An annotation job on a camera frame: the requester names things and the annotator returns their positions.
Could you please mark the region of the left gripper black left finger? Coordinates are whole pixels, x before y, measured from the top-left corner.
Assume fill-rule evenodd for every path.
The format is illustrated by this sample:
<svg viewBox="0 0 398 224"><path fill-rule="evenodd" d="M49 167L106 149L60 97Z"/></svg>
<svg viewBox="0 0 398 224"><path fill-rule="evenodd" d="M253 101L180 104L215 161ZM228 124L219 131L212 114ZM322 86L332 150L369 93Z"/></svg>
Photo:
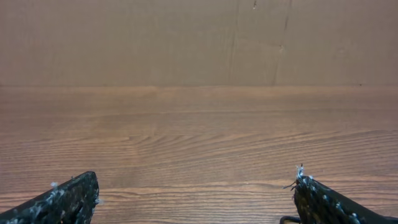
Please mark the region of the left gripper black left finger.
<svg viewBox="0 0 398 224"><path fill-rule="evenodd" d="M98 179L84 172L1 214L2 224L90 224L99 200Z"/></svg>

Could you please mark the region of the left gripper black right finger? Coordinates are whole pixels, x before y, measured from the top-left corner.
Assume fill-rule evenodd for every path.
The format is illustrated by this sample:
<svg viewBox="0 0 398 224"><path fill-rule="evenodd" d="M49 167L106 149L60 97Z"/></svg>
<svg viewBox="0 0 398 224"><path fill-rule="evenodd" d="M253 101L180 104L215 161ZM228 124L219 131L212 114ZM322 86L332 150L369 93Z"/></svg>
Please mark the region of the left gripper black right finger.
<svg viewBox="0 0 398 224"><path fill-rule="evenodd" d="M388 224L396 217L380 215L304 174L297 167L293 200L299 223L321 224Z"/></svg>

